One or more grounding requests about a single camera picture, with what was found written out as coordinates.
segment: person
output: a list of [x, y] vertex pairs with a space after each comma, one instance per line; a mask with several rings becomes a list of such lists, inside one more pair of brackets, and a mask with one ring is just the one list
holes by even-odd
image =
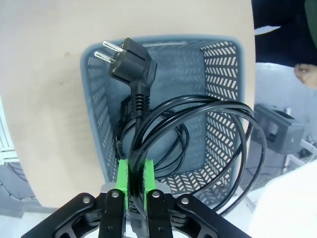
[[255, 29], [280, 26], [256, 35], [256, 62], [294, 67], [305, 85], [317, 88], [317, 0], [252, 0]]

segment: metal pin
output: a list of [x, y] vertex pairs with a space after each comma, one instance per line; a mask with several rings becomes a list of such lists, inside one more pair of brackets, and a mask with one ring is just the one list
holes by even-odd
[[104, 54], [102, 54], [102, 53], [100, 53], [100, 52], [98, 52], [98, 51], [96, 51], [94, 55], [95, 55], [97, 58], [100, 58], [100, 59], [102, 59], [102, 60], [104, 60], [104, 61], [107, 61], [107, 62], [109, 62], [109, 63], [114, 63], [114, 62], [115, 62], [115, 60], [114, 60], [113, 58], [110, 58], [109, 56], [106, 56], [106, 55], [104, 55]]
[[120, 48], [119, 46], [116, 46], [108, 41], [103, 41], [103, 46], [106, 46], [107, 48], [119, 53], [125, 53], [125, 50], [123, 48]]

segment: beige table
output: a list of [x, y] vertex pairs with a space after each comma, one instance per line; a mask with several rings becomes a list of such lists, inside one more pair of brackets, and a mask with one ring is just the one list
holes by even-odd
[[0, 95], [22, 166], [44, 206], [104, 183], [84, 101], [79, 59], [104, 39], [161, 34], [236, 37], [254, 104], [250, 0], [32, 0], [0, 3]]

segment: gray basket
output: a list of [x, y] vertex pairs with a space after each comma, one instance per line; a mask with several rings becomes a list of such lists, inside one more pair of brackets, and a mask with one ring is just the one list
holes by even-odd
[[[207, 94], [221, 100], [244, 101], [244, 61], [241, 45], [232, 38], [220, 36], [163, 36], [133, 38], [147, 47], [157, 61], [157, 77], [151, 89], [151, 105], [181, 95]], [[122, 40], [112, 42], [120, 45]], [[130, 94], [127, 85], [108, 76], [109, 65], [94, 57], [98, 50], [109, 52], [102, 44], [83, 53], [81, 73], [87, 110], [105, 181], [115, 181], [117, 159], [114, 154], [113, 128], [120, 118], [120, 103]], [[236, 149], [236, 129], [229, 115], [208, 113], [185, 123], [190, 145], [184, 164], [173, 176], [160, 179], [174, 195], [192, 192], [209, 182], [226, 165]], [[133, 133], [123, 141], [129, 149]], [[149, 151], [148, 158], [162, 158], [176, 139], [174, 131], [166, 134]], [[174, 156], [180, 153], [177, 148]], [[236, 167], [200, 199], [215, 204], [231, 188]]]

